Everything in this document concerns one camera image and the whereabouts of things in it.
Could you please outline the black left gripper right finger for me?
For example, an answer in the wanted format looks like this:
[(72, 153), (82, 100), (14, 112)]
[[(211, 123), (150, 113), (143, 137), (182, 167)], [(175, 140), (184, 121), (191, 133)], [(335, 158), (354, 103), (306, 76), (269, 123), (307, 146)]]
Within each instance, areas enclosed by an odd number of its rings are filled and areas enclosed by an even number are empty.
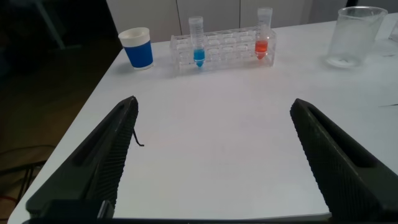
[(311, 103), (290, 109), (303, 151), (336, 221), (397, 221), (397, 174)]

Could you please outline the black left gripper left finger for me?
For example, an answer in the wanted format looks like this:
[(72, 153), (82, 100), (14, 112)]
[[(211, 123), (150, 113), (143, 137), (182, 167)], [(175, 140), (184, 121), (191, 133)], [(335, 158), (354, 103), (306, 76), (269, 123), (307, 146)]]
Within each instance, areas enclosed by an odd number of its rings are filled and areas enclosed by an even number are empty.
[(28, 199), (32, 218), (111, 218), (134, 130), (138, 101), (120, 101)]

